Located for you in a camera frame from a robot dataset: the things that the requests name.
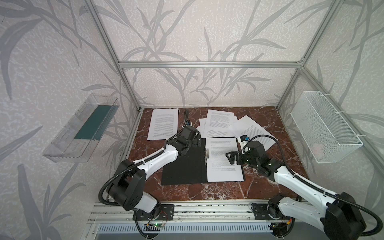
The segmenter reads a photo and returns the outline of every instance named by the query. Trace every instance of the side wall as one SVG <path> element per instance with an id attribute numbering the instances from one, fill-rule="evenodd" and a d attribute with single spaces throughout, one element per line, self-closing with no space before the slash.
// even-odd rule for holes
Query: side wall
<path id="1" fill-rule="evenodd" d="M 345 1 L 305 68 L 356 125 L 384 153 L 384 1 Z M 303 91 L 314 89 L 299 77 L 280 109 L 283 122 L 312 181 L 351 194 L 384 219 L 384 178 L 361 149 L 337 163 L 318 164 L 290 113 Z M 369 227 L 375 221 L 366 216 Z M 383 239 L 384 232 L 372 236 Z"/>
<path id="2" fill-rule="evenodd" d="M 1 1 L 0 239 L 78 239 L 137 115 L 83 1 Z M 87 163 L 41 154 L 90 93 L 120 107 Z"/>
<path id="3" fill-rule="evenodd" d="M 94 0 L 119 61 L 298 61 L 331 0 Z M 125 69 L 143 106 L 275 106 L 292 69 Z"/>

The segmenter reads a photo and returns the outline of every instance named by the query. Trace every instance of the clipboard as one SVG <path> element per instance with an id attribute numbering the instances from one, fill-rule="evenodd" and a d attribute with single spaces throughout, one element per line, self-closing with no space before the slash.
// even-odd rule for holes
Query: clipboard
<path id="1" fill-rule="evenodd" d="M 205 138 L 200 147 L 191 147 L 188 154 L 178 157 L 163 167 L 161 185 L 211 183 L 207 179 L 207 152 Z"/>

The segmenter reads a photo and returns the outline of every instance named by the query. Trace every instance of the marble table surface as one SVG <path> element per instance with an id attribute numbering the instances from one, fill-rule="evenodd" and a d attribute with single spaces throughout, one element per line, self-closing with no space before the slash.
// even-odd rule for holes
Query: marble table surface
<path id="1" fill-rule="evenodd" d="M 295 172 L 307 177 L 307 174 L 293 147 L 292 141 L 284 129 L 280 116 L 274 107 L 235 107 L 235 108 L 188 108 L 189 120 L 192 126 L 199 125 L 199 118 L 206 118 L 208 109 L 218 111 L 234 112 L 238 119 L 248 115 L 255 122 L 264 127 L 282 145 L 287 164 Z M 183 122 L 184 108 L 179 108 L 179 128 Z M 162 148 L 164 140 L 147 140 L 149 124 L 151 122 L 152 109 L 144 109 L 139 127 L 136 132 L 134 143 L 129 154 L 129 160 L 134 161 L 143 158 Z M 281 159 L 278 146 L 274 144 L 267 150 L 270 158 Z M 286 194 L 289 197 L 296 197 L 296 194 L 288 188 L 269 181 L 266 177 L 260 176 L 251 167 L 244 166 L 244 182 L 211 182 L 206 184 L 182 184 L 182 185 L 161 185 L 162 169 L 159 169 L 150 176 L 145 184 L 144 191 L 150 193 L 159 201 L 178 200 L 217 200 L 217 199 L 268 199 L 278 193 Z"/>

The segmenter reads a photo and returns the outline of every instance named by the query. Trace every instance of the wire mesh basket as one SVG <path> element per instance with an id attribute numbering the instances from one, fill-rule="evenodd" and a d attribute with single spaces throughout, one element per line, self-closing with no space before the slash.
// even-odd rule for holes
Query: wire mesh basket
<path id="1" fill-rule="evenodd" d="M 319 91 L 303 92 L 291 116 L 317 163 L 339 162 L 362 146 L 340 112 Z"/>
<path id="2" fill-rule="evenodd" d="M 87 162 L 118 108 L 117 97 L 90 94 L 43 156 L 54 162 Z"/>

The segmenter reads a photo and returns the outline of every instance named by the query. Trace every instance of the sheet of paper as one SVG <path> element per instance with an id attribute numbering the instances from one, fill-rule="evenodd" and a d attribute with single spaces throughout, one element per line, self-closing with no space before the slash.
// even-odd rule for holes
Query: sheet of paper
<path id="1" fill-rule="evenodd" d="M 196 129 L 200 132 L 200 134 L 203 134 L 206 120 L 206 118 L 199 118 L 200 126 L 198 126 Z"/>
<path id="2" fill-rule="evenodd" d="M 241 166 L 231 165 L 225 156 L 237 151 L 236 138 L 208 138 L 206 146 L 208 182 L 244 181 Z"/>
<path id="3" fill-rule="evenodd" d="M 167 139 L 177 133 L 179 109 L 154 109 L 147 140 Z"/>
<path id="4" fill-rule="evenodd" d="M 270 134 L 267 130 L 265 130 L 262 126 L 257 124 L 254 120 L 252 120 L 250 117 L 245 115 L 244 117 L 240 118 L 237 122 L 233 123 L 228 127 L 236 137 L 240 137 L 242 135 L 247 135 L 249 139 L 253 138 L 256 135 L 270 135 L 273 137 L 272 134 Z M 264 145 L 264 149 L 267 151 L 273 144 L 275 144 L 275 141 L 267 138 L 267 137 L 258 137 L 255 140 L 259 141 L 261 144 Z"/>
<path id="5" fill-rule="evenodd" d="M 228 126 L 234 122 L 234 119 L 233 113 L 209 109 L 201 138 L 234 137 L 233 132 L 228 129 Z"/>

